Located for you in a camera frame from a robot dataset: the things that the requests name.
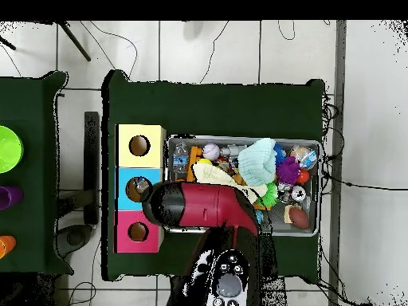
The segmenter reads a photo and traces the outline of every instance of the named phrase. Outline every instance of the dark green table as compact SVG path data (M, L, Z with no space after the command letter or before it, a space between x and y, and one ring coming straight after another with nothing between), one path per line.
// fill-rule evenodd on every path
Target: dark green table
M130 82L111 71L102 86L103 278L120 274L183 275L199 234L169 233L157 254L113 253L115 209L115 125L160 124L167 134L322 139L324 83L286 84L172 84ZM301 276L316 283L318 238L274 237L281 276Z
M0 174L0 186L24 190L21 203L0 211L0 235L16 247L0 260L0 272L72 273L54 250L57 225L57 125L55 98L66 82L63 72L39 79L0 78L0 124L24 144L22 161Z

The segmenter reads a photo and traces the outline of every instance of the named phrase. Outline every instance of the orange ball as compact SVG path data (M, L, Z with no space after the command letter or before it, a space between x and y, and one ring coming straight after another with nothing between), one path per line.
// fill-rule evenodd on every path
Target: orange ball
M297 182L300 184L306 183L310 178L310 175L308 173L308 171L306 171L305 169L300 169L300 174L297 178Z

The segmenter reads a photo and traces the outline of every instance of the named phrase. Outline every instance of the blue box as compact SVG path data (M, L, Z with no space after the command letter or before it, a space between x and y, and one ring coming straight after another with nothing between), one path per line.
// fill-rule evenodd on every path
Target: blue box
M119 168L119 193L118 193L118 210L126 211L141 211L142 203L133 202L126 195L126 185L130 179L134 177L143 177L147 179L151 185L162 182L163 169L149 168Z

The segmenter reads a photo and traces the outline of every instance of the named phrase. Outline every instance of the plastic water bottle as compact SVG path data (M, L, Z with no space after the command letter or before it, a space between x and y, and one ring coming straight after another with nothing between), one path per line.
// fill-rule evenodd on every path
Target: plastic water bottle
M173 172L175 179L184 179L188 171L188 146L184 143L178 143L175 146L173 154Z

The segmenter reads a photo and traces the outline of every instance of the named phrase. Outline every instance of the light blue knit hat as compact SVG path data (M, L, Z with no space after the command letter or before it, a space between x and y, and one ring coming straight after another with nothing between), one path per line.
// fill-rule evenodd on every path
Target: light blue knit hat
M260 186L275 179L274 139L260 139L238 155L238 170L249 186Z

